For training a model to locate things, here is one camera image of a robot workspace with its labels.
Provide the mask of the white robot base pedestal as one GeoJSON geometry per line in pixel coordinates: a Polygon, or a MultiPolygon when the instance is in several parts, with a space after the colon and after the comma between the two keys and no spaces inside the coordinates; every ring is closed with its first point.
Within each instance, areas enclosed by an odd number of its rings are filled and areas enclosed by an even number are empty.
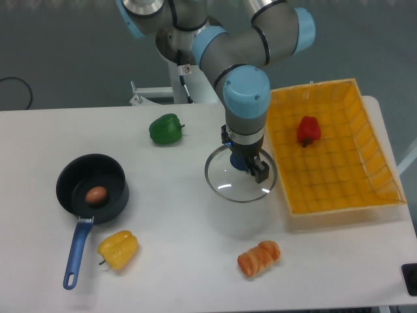
{"type": "Polygon", "coordinates": [[[161,104],[172,100],[175,104],[215,104],[219,98],[199,69],[192,53],[194,38],[210,26],[206,22],[195,31],[182,31],[167,27],[156,33],[156,46],[161,57],[167,62],[171,85],[169,87],[137,88],[132,83],[133,97],[130,105],[161,104]]]}

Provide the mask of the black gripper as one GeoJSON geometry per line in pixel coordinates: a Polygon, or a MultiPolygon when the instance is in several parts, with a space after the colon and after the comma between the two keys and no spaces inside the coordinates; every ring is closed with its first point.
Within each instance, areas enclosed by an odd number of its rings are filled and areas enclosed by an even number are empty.
{"type": "Polygon", "coordinates": [[[238,134],[227,125],[221,127],[222,143],[227,145],[233,154],[244,159],[247,170],[255,177],[256,183],[262,183],[269,177],[270,166],[259,158],[264,135],[264,127],[253,134],[238,134]]]}

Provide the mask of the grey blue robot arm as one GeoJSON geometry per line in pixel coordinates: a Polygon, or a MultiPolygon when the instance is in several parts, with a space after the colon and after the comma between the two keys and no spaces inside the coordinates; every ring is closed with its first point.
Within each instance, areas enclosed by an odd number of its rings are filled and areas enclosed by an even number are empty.
{"type": "Polygon", "coordinates": [[[206,1],[118,1],[117,7],[135,37],[165,31],[164,57],[199,67],[224,106],[222,142],[236,156],[235,167],[265,181],[270,168],[260,152],[271,92],[263,67],[313,44],[312,15],[286,1],[246,1],[250,28],[230,35],[209,18],[206,1]]]}

